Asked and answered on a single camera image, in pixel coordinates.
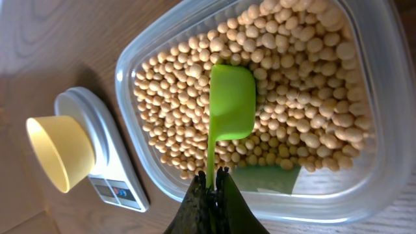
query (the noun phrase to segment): transparent bin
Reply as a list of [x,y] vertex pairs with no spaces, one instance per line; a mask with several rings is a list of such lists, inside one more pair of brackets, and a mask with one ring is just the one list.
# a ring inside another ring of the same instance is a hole
[[[215,29],[260,0],[182,1],[138,35],[116,67],[116,93],[140,161],[153,182],[181,201],[190,180],[162,164],[148,146],[133,95],[141,62],[190,36]],[[293,195],[267,190],[242,194],[258,218],[286,222],[335,224],[366,218],[391,203],[413,167],[415,95],[413,70],[395,6],[387,0],[334,0],[350,20],[374,117],[376,149],[361,153],[349,171],[300,172]]]

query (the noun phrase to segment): wood grain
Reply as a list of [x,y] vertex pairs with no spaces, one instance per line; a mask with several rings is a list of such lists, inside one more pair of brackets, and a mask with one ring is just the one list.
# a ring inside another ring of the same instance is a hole
[[[128,137],[114,92],[114,69],[124,47],[179,0],[6,0],[0,21],[0,103],[10,131],[43,191],[45,208],[64,233],[161,233],[179,203],[145,173]],[[395,1],[416,58],[416,4]],[[28,117],[53,114],[53,100],[84,86],[112,111],[151,203],[144,214],[104,204],[87,180],[61,194],[47,180],[26,137]],[[416,169],[395,202],[366,222],[313,226],[263,222],[271,233],[415,233]]]

